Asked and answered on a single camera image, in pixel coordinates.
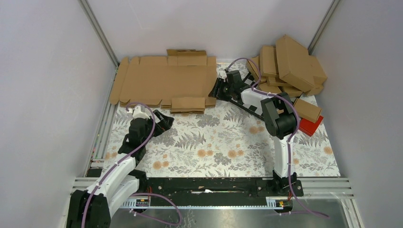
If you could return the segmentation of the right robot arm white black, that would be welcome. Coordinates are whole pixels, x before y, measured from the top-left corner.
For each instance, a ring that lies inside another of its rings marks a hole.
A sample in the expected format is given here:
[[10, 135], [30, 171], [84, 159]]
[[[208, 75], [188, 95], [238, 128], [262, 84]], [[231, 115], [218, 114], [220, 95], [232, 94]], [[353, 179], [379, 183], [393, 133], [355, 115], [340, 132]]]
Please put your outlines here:
[[273, 138], [273, 178], [265, 187], [259, 187], [263, 195], [303, 196], [301, 181], [292, 165], [293, 136], [299, 128], [299, 116], [285, 92], [267, 93], [248, 85], [240, 72], [227, 71], [226, 78], [217, 78], [209, 97], [231, 102], [264, 121], [266, 130]]

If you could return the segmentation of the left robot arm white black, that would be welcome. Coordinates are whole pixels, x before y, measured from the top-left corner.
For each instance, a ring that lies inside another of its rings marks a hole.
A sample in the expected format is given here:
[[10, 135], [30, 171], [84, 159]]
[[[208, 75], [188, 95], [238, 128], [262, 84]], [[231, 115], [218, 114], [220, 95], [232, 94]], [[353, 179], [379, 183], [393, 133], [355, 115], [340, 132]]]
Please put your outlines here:
[[72, 193], [67, 228], [108, 228], [130, 195], [147, 191], [145, 172], [135, 168], [145, 155], [148, 141], [168, 131], [174, 118], [158, 110], [147, 114], [139, 106], [133, 109], [132, 116], [114, 164], [85, 190]]

